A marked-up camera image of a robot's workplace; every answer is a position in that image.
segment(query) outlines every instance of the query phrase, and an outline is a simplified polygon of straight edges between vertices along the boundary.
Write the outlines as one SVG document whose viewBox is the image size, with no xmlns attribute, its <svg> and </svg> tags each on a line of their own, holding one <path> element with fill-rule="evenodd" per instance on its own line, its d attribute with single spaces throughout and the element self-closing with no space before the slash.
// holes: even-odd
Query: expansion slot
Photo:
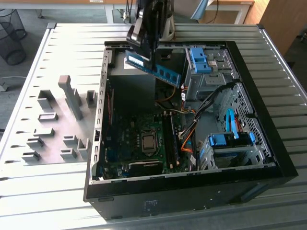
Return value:
<svg viewBox="0 0 307 230">
<path fill-rule="evenodd" d="M 172 115 L 162 115 L 162 127 L 165 144 L 166 163 L 168 168 L 173 169 L 179 165 L 177 138 Z"/>
<path fill-rule="evenodd" d="M 127 56 L 127 63 L 145 73 L 149 73 L 154 75 L 156 78 L 175 86 L 179 89 L 180 81 L 181 81 L 181 74 L 178 74 L 170 69 L 167 69 L 160 65 L 155 65 L 154 70 L 150 70 L 144 67 L 144 60 L 141 56 L 126 51 Z"/>
</svg>

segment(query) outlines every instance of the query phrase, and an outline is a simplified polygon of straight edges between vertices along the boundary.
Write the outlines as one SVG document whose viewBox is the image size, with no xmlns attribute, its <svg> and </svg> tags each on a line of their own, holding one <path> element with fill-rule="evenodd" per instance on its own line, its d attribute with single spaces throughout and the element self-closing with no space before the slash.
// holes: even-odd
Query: open computer tower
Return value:
<svg viewBox="0 0 307 230">
<path fill-rule="evenodd" d="M 297 172 L 235 44 L 106 43 L 84 200 L 105 219 L 247 202 Z"/>
</svg>

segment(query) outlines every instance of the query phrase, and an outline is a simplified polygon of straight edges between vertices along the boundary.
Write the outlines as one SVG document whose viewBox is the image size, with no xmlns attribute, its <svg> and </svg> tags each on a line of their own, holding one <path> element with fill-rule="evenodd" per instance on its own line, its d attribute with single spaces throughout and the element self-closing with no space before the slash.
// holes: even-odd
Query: slotted metal surface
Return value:
<svg viewBox="0 0 307 230">
<path fill-rule="evenodd" d="M 29 85 L 40 85 L 54 77 L 50 68 L 56 67 L 57 72 L 70 74 L 72 83 L 80 87 L 78 90 L 85 92 L 89 85 L 98 88 L 104 42 L 125 40 L 128 28 L 124 24 L 58 24 L 47 30 L 0 143 L 1 229 L 306 229 L 306 96 L 266 32 L 256 26 L 177 24 L 176 40 L 237 42 L 299 173 L 287 184 L 242 205 L 106 223 L 89 203 L 83 202 L 85 162 L 4 164 L 3 156 L 11 154 L 7 143 L 16 138 L 11 130 L 16 129 L 14 121 L 25 106 L 23 100 Z"/>
</svg>

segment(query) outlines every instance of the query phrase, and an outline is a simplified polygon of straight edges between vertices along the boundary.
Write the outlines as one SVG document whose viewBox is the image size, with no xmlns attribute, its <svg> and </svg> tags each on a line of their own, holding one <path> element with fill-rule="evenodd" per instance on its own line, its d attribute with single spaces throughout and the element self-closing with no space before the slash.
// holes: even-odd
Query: ram slot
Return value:
<svg viewBox="0 0 307 230">
<path fill-rule="evenodd" d="M 166 163 L 168 168 L 173 169 L 177 166 L 178 150 L 177 145 L 175 145 L 177 141 L 175 130 L 172 125 L 171 115 L 162 115 L 162 127 L 165 144 Z"/>
</svg>

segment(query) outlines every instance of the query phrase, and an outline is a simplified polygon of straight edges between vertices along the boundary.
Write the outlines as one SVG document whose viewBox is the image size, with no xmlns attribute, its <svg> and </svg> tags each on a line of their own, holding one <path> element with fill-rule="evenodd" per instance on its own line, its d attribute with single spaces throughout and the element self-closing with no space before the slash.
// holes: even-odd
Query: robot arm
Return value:
<svg viewBox="0 0 307 230">
<path fill-rule="evenodd" d="M 127 41 L 145 60 L 145 67 L 155 66 L 155 51 L 162 37 L 170 0 L 137 0 L 136 23 L 127 34 Z"/>
</svg>

